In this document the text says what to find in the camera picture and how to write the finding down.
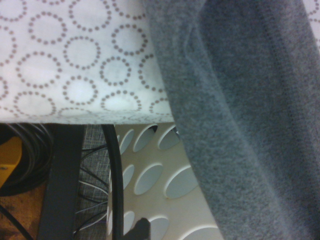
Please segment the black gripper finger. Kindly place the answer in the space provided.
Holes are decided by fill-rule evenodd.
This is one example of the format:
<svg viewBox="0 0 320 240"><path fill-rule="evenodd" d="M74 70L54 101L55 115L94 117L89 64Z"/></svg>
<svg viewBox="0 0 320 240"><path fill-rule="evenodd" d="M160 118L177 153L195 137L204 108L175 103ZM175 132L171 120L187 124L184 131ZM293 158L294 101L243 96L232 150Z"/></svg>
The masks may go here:
<svg viewBox="0 0 320 240"><path fill-rule="evenodd" d="M130 231L124 235L125 240L150 240L151 239L151 223L147 218L138 220Z"/></svg>

